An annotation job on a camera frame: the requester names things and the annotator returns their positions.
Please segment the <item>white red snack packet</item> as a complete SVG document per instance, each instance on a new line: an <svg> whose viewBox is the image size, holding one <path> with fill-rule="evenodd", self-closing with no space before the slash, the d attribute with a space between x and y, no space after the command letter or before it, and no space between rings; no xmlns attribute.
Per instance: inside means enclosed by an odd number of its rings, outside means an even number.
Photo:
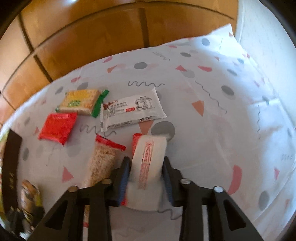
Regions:
<svg viewBox="0 0 296 241"><path fill-rule="evenodd" d="M166 148L164 136L133 135L132 167L121 205L139 211L158 210L163 193L161 175Z"/></svg>

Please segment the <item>rice bar red ends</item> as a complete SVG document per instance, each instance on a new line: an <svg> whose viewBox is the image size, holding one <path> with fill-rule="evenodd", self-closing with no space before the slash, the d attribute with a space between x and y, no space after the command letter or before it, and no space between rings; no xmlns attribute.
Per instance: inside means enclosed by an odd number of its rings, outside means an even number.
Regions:
<svg viewBox="0 0 296 241"><path fill-rule="evenodd" d="M92 187L109 178L121 152L125 150L126 146L97 134L81 188Z"/></svg>

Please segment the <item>dark brown chocolate snack packet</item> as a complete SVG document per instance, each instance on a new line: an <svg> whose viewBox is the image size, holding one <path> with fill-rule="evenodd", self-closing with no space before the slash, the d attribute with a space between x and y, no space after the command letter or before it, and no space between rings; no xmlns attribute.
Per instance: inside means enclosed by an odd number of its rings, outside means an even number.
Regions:
<svg viewBox="0 0 296 241"><path fill-rule="evenodd" d="M41 193L37 185L24 179L21 186L21 207L11 207L8 212L9 233L17 238L21 238L20 233L31 234L44 214Z"/></svg>

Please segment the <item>yellow cracker packet green ends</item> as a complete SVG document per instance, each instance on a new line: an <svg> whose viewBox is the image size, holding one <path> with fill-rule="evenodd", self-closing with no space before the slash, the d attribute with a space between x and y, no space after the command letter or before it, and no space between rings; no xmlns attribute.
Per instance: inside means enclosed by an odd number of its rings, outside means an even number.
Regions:
<svg viewBox="0 0 296 241"><path fill-rule="evenodd" d="M57 113L77 113L97 118L101 104L109 94L109 90L98 89L72 90L66 93L63 101L56 107Z"/></svg>

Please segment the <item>white nutrition label snack packet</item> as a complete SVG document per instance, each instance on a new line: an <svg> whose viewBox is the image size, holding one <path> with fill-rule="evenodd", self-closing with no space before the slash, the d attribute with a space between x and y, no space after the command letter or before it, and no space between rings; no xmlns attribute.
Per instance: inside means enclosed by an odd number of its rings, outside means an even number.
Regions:
<svg viewBox="0 0 296 241"><path fill-rule="evenodd" d="M153 88L143 94L102 103L100 129L107 132L110 129L164 118L166 114L157 91Z"/></svg>

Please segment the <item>patterned white tablecloth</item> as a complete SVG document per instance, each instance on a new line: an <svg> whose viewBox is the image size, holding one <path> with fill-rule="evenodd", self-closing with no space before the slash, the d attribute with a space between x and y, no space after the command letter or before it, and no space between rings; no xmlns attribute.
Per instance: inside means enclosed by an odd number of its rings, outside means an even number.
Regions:
<svg viewBox="0 0 296 241"><path fill-rule="evenodd" d="M23 141L18 180L39 187L49 210L81 185L100 120L79 116L65 145L39 140L48 116L76 89L107 89L107 101L154 89L166 118L108 131L132 153L135 133L170 136L166 154L197 185L222 186L264 240L279 240L295 213L295 127L266 75L230 26L193 39L113 55L35 94L1 129Z"/></svg>

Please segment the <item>gold tin box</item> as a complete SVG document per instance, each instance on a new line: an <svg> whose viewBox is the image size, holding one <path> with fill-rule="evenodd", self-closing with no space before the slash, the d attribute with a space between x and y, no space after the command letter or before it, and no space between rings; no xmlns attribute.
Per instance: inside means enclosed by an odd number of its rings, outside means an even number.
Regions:
<svg viewBox="0 0 296 241"><path fill-rule="evenodd" d="M22 137L8 129L1 138L1 215L18 207L17 168Z"/></svg>

